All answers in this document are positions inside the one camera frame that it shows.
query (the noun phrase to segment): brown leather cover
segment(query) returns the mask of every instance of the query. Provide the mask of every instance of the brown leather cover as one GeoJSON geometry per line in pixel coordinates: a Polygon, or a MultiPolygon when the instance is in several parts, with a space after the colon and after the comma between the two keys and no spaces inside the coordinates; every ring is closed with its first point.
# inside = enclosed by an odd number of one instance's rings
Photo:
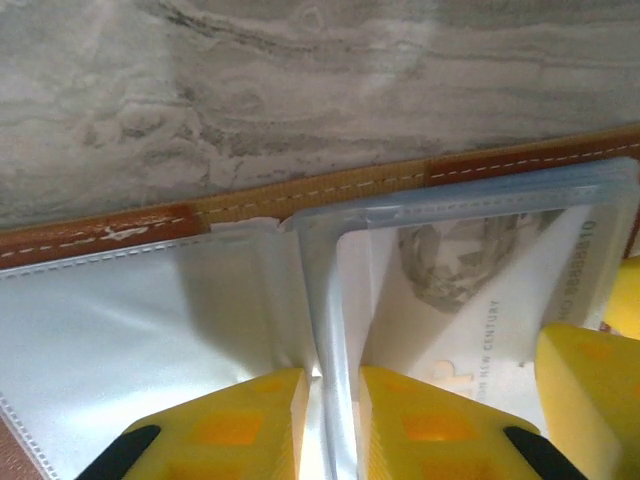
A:
{"type": "MultiPolygon", "coordinates": [[[[208,231],[212,223],[257,216],[285,219],[304,208],[356,198],[619,156],[640,160],[640,124],[535,144],[347,170],[171,205],[5,231],[0,234],[0,268],[187,237],[208,231]]],[[[0,479],[23,478],[37,478],[37,472],[0,422],[0,479]]]]}

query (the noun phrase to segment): gray marble countertop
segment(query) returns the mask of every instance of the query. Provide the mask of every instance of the gray marble countertop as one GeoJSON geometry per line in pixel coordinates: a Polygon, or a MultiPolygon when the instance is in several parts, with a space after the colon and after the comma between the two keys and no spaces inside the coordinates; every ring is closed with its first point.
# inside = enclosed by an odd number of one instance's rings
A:
{"type": "Polygon", "coordinates": [[[0,0],[0,227],[640,120],[637,0],[0,0]]]}

